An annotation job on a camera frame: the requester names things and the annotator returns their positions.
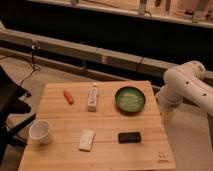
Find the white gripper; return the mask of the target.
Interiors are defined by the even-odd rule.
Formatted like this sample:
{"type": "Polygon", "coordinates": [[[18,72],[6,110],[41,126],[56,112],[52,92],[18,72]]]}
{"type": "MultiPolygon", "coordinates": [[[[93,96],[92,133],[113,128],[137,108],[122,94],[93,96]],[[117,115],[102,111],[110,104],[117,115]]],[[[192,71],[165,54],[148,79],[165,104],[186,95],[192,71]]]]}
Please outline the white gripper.
{"type": "Polygon", "coordinates": [[[161,94],[157,94],[157,103],[161,114],[161,122],[163,125],[167,125],[173,118],[173,108],[170,102],[161,94]]]}

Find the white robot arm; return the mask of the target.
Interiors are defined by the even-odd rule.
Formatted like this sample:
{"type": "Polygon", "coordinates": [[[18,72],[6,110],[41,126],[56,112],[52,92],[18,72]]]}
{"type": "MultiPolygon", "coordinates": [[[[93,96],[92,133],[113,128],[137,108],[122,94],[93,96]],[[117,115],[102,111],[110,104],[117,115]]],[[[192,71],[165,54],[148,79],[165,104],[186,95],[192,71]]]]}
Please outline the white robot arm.
{"type": "Polygon", "coordinates": [[[213,87],[202,81],[206,69],[199,61],[190,61],[164,72],[164,86],[156,94],[162,123],[173,118],[173,109],[186,98],[204,109],[213,119],[213,87]]]}

